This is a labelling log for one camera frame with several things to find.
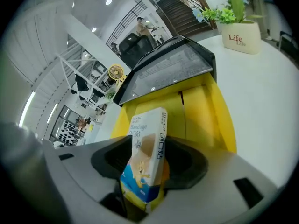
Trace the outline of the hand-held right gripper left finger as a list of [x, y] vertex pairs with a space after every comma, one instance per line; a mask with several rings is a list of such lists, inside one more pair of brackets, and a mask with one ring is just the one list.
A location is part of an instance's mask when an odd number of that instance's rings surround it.
[[113, 193], [121, 172], [105, 165], [104, 174], [101, 175], [91, 162], [96, 151], [110, 151], [130, 141], [130, 136], [123, 136], [60, 149], [55, 149], [48, 140], [42, 141], [48, 171], [66, 206], [70, 223], [131, 223], [127, 218], [100, 204], [102, 199]]

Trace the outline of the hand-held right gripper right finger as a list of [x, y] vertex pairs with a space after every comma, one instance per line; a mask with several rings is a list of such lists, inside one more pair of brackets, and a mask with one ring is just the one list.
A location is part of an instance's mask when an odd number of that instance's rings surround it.
[[168, 137], [171, 176], [151, 224], [250, 224], [270, 205], [276, 185], [240, 156]]

